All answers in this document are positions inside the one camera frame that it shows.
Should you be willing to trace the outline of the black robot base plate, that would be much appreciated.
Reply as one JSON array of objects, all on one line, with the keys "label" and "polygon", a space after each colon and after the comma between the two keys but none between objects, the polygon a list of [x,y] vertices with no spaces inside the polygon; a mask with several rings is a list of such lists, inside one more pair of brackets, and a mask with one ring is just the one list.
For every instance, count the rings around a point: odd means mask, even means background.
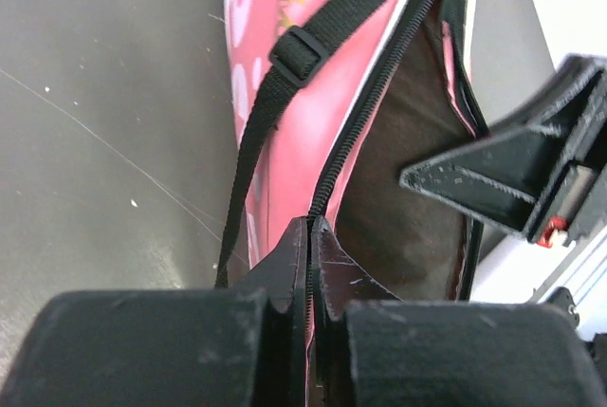
[{"label": "black robot base plate", "polygon": [[576,329],[579,326],[580,317],[571,291],[567,287],[556,287],[544,301],[562,312],[571,326]]}]

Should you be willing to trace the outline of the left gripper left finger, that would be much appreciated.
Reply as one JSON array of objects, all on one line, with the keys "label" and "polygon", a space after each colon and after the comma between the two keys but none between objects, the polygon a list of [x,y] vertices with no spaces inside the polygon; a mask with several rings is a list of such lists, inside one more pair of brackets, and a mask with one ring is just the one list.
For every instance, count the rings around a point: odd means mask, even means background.
[{"label": "left gripper left finger", "polygon": [[307,225],[226,289],[72,291],[35,318],[5,406],[304,406]]}]

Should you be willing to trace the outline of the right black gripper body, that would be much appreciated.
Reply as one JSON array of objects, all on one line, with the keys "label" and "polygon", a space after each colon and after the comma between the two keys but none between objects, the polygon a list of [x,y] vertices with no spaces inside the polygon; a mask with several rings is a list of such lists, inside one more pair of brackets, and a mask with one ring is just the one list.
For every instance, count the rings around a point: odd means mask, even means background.
[{"label": "right black gripper body", "polygon": [[531,243],[579,241],[606,220],[606,60],[571,55],[521,108],[492,128],[500,184],[492,223]]}]

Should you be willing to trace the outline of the white shuttlecock tube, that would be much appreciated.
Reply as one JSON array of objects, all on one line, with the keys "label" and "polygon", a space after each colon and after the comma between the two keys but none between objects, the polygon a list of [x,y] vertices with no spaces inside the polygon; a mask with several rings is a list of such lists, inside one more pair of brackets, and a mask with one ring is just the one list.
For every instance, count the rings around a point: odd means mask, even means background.
[{"label": "white shuttlecock tube", "polygon": [[532,0],[477,0],[471,83],[488,124],[516,110],[553,72]]}]

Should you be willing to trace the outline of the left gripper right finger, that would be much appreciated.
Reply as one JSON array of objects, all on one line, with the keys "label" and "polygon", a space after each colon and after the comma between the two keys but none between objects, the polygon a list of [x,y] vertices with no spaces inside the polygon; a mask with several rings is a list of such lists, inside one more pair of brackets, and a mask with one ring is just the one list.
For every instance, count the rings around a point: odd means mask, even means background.
[{"label": "left gripper right finger", "polygon": [[551,304],[403,302],[310,232],[316,377],[329,406],[602,406],[604,373]]}]

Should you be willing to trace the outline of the pink SPORT racket bag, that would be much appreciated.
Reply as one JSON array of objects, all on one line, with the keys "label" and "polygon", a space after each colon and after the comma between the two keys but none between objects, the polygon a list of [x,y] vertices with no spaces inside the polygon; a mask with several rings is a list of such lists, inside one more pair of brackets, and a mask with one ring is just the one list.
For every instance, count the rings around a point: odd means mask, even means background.
[{"label": "pink SPORT racket bag", "polygon": [[248,234],[267,296],[252,399],[353,400],[352,302],[469,297],[482,225],[401,170],[485,125],[469,92],[476,0],[224,0],[239,147],[215,284]]}]

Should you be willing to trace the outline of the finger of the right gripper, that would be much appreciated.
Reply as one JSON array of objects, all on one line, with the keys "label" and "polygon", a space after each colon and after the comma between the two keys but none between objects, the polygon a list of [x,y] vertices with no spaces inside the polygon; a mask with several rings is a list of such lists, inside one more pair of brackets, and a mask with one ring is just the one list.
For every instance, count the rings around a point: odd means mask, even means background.
[{"label": "finger of the right gripper", "polygon": [[555,118],[511,127],[404,168],[399,184],[534,239],[551,176],[574,126]]}]

